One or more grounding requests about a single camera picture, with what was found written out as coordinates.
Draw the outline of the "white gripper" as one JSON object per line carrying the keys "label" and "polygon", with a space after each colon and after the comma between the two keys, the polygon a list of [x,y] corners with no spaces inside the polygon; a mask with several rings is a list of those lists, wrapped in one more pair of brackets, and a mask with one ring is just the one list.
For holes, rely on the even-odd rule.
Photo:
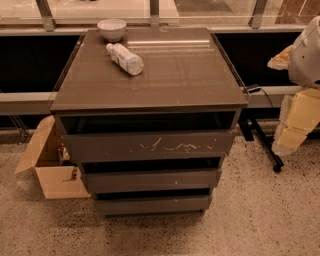
{"label": "white gripper", "polygon": [[[275,70],[287,70],[291,51],[292,45],[272,57],[267,66]],[[279,119],[286,127],[297,129],[276,129],[272,151],[278,156],[285,156],[295,152],[305,141],[306,135],[300,131],[310,133],[320,123],[320,91],[309,88],[294,96],[286,95]]]}

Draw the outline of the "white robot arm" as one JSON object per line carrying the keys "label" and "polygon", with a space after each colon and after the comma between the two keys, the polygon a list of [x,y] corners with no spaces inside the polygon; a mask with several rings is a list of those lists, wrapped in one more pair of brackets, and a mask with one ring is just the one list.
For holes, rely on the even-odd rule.
{"label": "white robot arm", "polygon": [[276,155],[289,155],[320,123],[320,17],[314,17],[294,43],[271,58],[267,66],[286,69],[289,80],[301,87],[294,96],[284,96],[272,144]]}

